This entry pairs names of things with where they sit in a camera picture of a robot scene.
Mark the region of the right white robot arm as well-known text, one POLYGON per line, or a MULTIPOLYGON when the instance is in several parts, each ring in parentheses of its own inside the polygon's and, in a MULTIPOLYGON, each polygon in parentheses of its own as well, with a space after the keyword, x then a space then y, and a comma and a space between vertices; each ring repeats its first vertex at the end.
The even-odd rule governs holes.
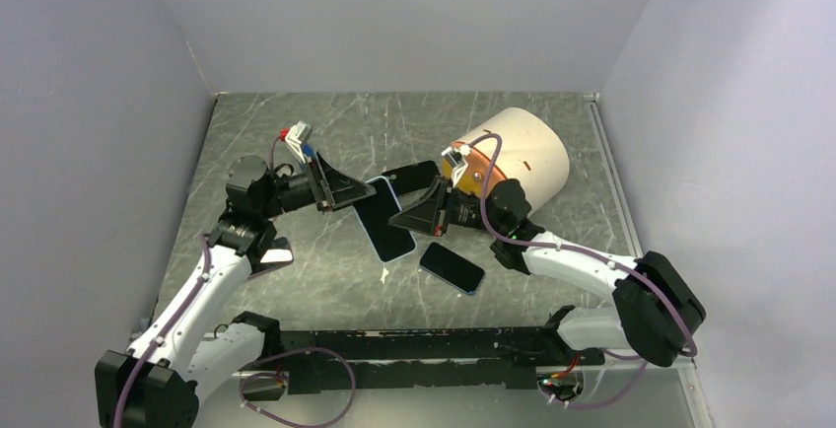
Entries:
POLYGON ((598 296, 604 307, 566 307, 544 325, 542 351, 553 363, 567 363, 587 349, 626 349, 659 367, 671 366, 680 356, 696 356, 693 336, 706 311, 665 255, 618 255, 572 243, 532 223, 531 209, 515 178, 478 197, 436 177, 388 223, 433 237, 450 225, 483 229, 493 237, 491 252, 505 268, 564 281, 598 296))

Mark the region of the blue edged black phone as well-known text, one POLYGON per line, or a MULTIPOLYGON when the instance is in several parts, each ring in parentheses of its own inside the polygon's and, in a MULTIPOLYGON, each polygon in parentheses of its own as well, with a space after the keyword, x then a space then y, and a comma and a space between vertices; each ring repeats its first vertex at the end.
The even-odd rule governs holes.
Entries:
POLYGON ((419 267, 465 295, 473 295, 486 277, 480 266, 437 243, 429 244, 419 267))

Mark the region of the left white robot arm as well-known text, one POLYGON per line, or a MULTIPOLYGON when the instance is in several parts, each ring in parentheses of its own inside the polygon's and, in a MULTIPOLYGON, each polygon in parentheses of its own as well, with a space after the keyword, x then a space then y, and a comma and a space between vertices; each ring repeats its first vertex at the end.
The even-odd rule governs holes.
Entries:
POLYGON ((277 364, 283 344, 275 319, 243 313, 219 338, 204 334, 239 287, 293 262, 273 218, 310 205, 335 211, 376 193, 317 152, 300 166, 300 174, 281 176, 257 156, 231 164, 226 208, 200 238, 201 260, 148 329, 95 368, 103 427, 190 427, 200 404, 239 368, 277 364))

